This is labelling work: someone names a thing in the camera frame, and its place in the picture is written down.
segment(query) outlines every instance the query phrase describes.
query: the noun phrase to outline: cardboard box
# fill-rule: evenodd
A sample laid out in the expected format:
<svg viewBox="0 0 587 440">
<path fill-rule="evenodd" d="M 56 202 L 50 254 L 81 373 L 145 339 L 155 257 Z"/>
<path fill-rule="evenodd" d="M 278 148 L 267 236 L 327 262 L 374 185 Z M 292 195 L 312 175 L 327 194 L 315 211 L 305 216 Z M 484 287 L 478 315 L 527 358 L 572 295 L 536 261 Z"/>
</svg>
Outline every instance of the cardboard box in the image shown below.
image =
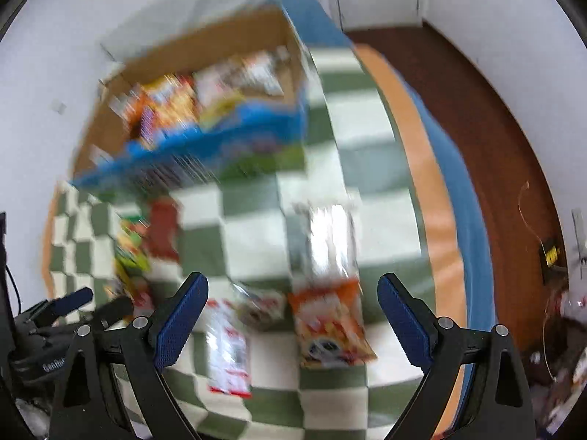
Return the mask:
<svg viewBox="0 0 587 440">
<path fill-rule="evenodd" d="M 259 114 L 263 113 L 263 120 L 259 124 L 256 120 L 249 120 L 246 128 L 239 125 L 221 131 L 221 135 L 203 134 L 202 140 L 192 141 L 191 148 L 162 147 L 161 150 L 157 148 L 138 158 L 131 157 L 125 151 L 127 130 L 123 121 L 109 107 L 114 96 L 127 93 L 134 84 L 148 84 L 167 73 L 194 72 L 233 55 L 274 50 L 279 46 L 286 46 L 290 54 L 290 60 L 277 74 L 284 95 L 269 97 L 248 93 L 246 95 L 254 99 L 250 104 L 244 103 L 244 109 L 239 113 L 249 119 L 259 119 Z M 223 167 L 222 173 L 214 168 L 213 178 L 238 176 L 242 172 L 240 166 L 261 173 L 275 169 L 303 168 L 300 143 L 305 134 L 306 109 L 302 55 L 302 45 L 295 29 L 277 6 L 266 6 L 235 15 L 151 49 L 143 57 L 126 64 L 122 72 L 106 85 L 106 96 L 95 109 L 74 159 L 73 185 L 90 191 L 101 191 L 115 188 L 129 180 L 136 184 L 142 178 L 149 179 L 145 180 L 149 185 L 160 181 L 163 173 L 178 167 L 185 168 L 186 165 L 190 165 L 190 170 L 200 168 L 205 172 L 208 169 L 207 160 L 200 155 L 209 153 L 209 148 L 213 146 L 226 152 L 226 147 L 221 147 L 224 142 L 234 145 L 241 137 L 250 135 L 251 131 L 256 131 L 254 135 L 257 136 L 274 136 L 277 147 L 282 149 L 272 155 L 245 154 L 241 151 L 236 165 L 233 163 Z M 106 162 L 96 165 L 97 153 L 107 154 L 113 161 L 108 161 L 107 156 Z M 176 180 L 172 176 L 170 184 L 173 186 L 167 188 L 189 184 L 182 177 Z M 198 181 L 198 177 L 193 178 L 195 180 L 192 182 Z"/>
</svg>

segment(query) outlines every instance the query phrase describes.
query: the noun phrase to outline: plastic wrapper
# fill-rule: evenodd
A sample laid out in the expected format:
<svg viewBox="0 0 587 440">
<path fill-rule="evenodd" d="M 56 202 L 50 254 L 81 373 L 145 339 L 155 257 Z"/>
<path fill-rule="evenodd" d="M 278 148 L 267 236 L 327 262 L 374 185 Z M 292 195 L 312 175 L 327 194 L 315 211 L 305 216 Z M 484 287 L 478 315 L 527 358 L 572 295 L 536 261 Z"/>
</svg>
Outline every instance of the plastic wrapper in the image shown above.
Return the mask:
<svg viewBox="0 0 587 440">
<path fill-rule="evenodd" d="M 568 388 L 570 389 L 570 395 L 567 394 L 564 399 L 557 398 L 555 400 L 553 408 L 546 414 L 546 422 L 539 419 L 539 424 L 547 424 L 546 430 L 551 435 L 554 435 L 557 432 L 559 427 L 569 416 L 571 410 L 573 410 L 573 408 L 576 406 L 577 401 L 579 401 L 579 397 L 587 386 L 587 348 L 585 348 L 580 355 L 573 373 L 569 372 L 565 368 L 559 370 L 554 386 L 551 386 L 550 388 L 550 395 L 553 395 L 554 392 L 557 392 L 555 390 L 557 384 L 568 385 L 569 381 L 570 387 Z"/>
<path fill-rule="evenodd" d="M 275 69 L 288 58 L 289 53 L 285 47 L 276 51 L 260 51 L 243 58 L 242 69 L 233 77 L 233 86 L 256 89 L 269 96 L 284 95 Z"/>
<path fill-rule="evenodd" d="M 122 217 L 120 220 L 114 256 L 130 276 L 140 276 L 149 270 L 143 246 L 148 228 L 149 224 L 142 216 Z"/>
<path fill-rule="evenodd" d="M 178 206 L 173 198 L 163 197 L 151 202 L 145 247 L 150 256 L 179 261 L 177 253 Z"/>
<path fill-rule="evenodd" d="M 109 103 L 112 109 L 127 125 L 129 132 L 140 125 L 143 110 L 147 103 L 147 94 L 143 87 L 136 85 L 128 94 L 112 98 Z"/>
<path fill-rule="evenodd" d="M 236 316 L 243 325 L 264 330 L 284 318 L 287 301 L 283 293 L 237 284 L 233 287 L 237 293 Z"/>
<path fill-rule="evenodd" d="M 233 305 L 227 300 L 209 300 L 207 308 L 209 389 L 248 398 L 251 396 L 251 379 L 247 339 L 234 326 Z"/>
<path fill-rule="evenodd" d="M 231 78 L 236 71 L 237 64 L 228 60 L 194 73 L 194 88 L 203 108 L 216 104 L 234 92 Z"/>
<path fill-rule="evenodd" d="M 290 294 L 303 367 L 357 366 L 377 356 L 365 339 L 358 280 Z"/>
<path fill-rule="evenodd" d="M 320 285 L 358 278 L 354 223 L 342 204 L 299 209 L 307 234 L 302 254 L 306 277 Z"/>
</svg>

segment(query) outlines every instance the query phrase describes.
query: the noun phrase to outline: snack package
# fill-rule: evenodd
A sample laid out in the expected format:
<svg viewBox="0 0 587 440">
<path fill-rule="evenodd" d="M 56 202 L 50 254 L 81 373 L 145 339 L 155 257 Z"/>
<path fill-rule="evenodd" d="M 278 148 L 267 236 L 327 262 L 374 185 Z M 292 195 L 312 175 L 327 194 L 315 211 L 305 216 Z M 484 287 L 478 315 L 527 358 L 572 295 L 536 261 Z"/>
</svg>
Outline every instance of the snack package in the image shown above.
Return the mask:
<svg viewBox="0 0 587 440">
<path fill-rule="evenodd" d="M 236 316 L 243 325 L 263 330 L 284 318 L 286 299 L 283 293 L 236 283 L 233 288 L 238 298 L 235 303 Z"/>
<path fill-rule="evenodd" d="M 146 103 L 140 126 L 140 141 L 153 147 L 169 134 L 197 124 L 196 95 L 192 78 L 168 74 L 143 87 Z"/>
<path fill-rule="evenodd" d="M 152 257 L 171 261 L 180 260 L 176 249 L 179 229 L 177 217 L 178 206 L 173 198 L 162 197 L 151 202 L 145 248 Z"/>
<path fill-rule="evenodd" d="M 130 276 L 140 276 L 149 271 L 149 260 L 143 250 L 143 239 L 149 224 L 140 215 L 126 216 L 120 220 L 114 256 Z"/>
<path fill-rule="evenodd" d="M 200 114 L 200 127 L 204 131 L 214 129 L 226 116 L 237 108 L 237 105 L 246 101 L 240 91 L 229 91 L 221 99 L 216 99 Z"/>
<path fill-rule="evenodd" d="M 209 389 L 249 398 L 247 339 L 232 322 L 233 305 L 227 300 L 209 300 L 206 342 L 208 344 Z"/>
<path fill-rule="evenodd" d="M 119 260 L 114 262 L 116 278 L 104 286 L 108 299 L 128 296 L 133 301 L 133 315 L 124 320 L 128 323 L 135 317 L 151 316 L 154 311 L 153 297 L 149 283 L 142 276 L 128 276 Z"/>
<path fill-rule="evenodd" d="M 194 73 L 194 88 L 202 108 L 208 108 L 234 92 L 231 78 L 237 70 L 235 61 L 228 60 Z"/>
<path fill-rule="evenodd" d="M 139 125 L 143 110 L 147 103 L 147 94 L 139 84 L 134 86 L 128 94 L 113 97 L 109 106 L 124 122 L 130 133 Z"/>
<path fill-rule="evenodd" d="M 290 294 L 289 302 L 302 367 L 357 366 L 377 358 L 365 340 L 358 280 Z"/>
<path fill-rule="evenodd" d="M 270 96 L 284 95 L 284 91 L 275 74 L 275 68 L 281 61 L 278 54 L 278 52 L 260 51 L 252 56 L 243 58 L 241 62 L 243 68 L 233 78 L 234 86 L 238 88 L 248 87 L 256 89 Z"/>
</svg>

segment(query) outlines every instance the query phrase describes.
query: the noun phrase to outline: plastic bag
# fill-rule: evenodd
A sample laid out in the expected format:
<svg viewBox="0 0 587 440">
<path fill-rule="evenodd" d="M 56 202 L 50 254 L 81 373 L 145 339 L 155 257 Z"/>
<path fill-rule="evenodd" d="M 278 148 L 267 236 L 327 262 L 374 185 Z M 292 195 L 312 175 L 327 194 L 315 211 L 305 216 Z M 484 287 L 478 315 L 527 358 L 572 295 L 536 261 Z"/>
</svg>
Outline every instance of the plastic bag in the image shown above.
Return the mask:
<svg viewBox="0 0 587 440">
<path fill-rule="evenodd" d="M 212 392 L 251 396 L 247 339 L 235 328 L 233 305 L 227 300 L 209 300 L 206 342 L 208 344 L 209 389 Z"/>
<path fill-rule="evenodd" d="M 285 295 L 272 289 L 254 289 L 233 284 L 237 293 L 237 319 L 243 325 L 263 330 L 281 321 L 285 315 Z"/>
<path fill-rule="evenodd" d="M 302 367 L 357 366 L 377 356 L 365 339 L 358 280 L 289 295 Z"/>
</svg>

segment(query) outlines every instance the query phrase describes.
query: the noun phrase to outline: checkered mat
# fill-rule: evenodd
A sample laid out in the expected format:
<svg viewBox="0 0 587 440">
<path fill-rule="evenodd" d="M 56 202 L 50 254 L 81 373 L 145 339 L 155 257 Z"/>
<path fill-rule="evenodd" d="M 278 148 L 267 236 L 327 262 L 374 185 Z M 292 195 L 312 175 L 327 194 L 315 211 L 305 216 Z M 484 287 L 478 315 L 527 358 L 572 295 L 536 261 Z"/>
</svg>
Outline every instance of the checkered mat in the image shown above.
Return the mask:
<svg viewBox="0 0 587 440">
<path fill-rule="evenodd" d="M 183 205 L 180 265 L 153 262 L 154 296 L 171 296 L 192 271 L 204 273 L 210 297 L 232 297 L 231 281 L 290 292 L 299 276 L 303 234 L 293 206 L 358 191 L 359 272 L 369 343 L 379 360 L 338 370 L 299 367 L 291 312 L 250 338 L 252 397 L 207 389 L 205 323 L 198 321 L 164 376 L 193 426 L 221 439 L 383 439 L 415 392 L 422 372 L 410 366 L 377 302 L 381 275 L 394 272 L 434 310 L 435 291 L 423 217 L 395 120 L 351 49 L 313 49 L 305 172 L 278 172 L 239 183 L 209 184 L 172 196 Z M 55 216 L 52 275 L 61 295 L 102 286 L 112 276 L 116 213 L 65 188 Z M 124 369 L 121 392 L 141 421 Z"/>
</svg>

